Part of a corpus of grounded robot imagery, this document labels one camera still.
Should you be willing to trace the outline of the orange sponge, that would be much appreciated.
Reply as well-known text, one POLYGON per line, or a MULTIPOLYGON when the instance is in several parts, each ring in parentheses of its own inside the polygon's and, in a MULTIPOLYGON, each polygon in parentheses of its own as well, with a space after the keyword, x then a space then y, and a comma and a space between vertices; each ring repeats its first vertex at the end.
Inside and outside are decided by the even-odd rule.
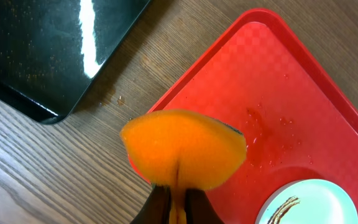
POLYGON ((188 110, 154 111, 121 130, 129 159, 150 183, 168 187, 170 223, 185 223, 185 192, 222 185, 246 159, 244 135, 188 110))

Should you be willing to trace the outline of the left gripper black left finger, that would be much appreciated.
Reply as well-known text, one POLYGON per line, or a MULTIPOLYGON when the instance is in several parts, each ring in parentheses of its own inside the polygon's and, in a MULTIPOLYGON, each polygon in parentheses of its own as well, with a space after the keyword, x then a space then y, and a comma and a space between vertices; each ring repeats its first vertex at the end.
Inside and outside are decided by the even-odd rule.
POLYGON ((170 189, 156 185, 131 224, 168 224, 170 209, 170 189))

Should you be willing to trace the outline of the white plate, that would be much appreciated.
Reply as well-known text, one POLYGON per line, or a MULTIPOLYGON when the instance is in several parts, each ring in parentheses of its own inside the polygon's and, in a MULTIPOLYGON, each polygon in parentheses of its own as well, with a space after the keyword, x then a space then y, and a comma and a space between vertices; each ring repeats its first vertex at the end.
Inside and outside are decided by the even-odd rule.
POLYGON ((354 202, 344 189, 323 179, 290 182, 263 204, 257 224, 358 224, 354 202))

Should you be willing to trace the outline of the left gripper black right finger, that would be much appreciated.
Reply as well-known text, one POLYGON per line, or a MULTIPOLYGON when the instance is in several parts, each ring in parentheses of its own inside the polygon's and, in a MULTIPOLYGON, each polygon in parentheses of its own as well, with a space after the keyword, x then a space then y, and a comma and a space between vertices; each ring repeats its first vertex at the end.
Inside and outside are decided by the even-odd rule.
POLYGON ((187 224, 224 224, 202 190, 186 191, 185 213, 187 224))

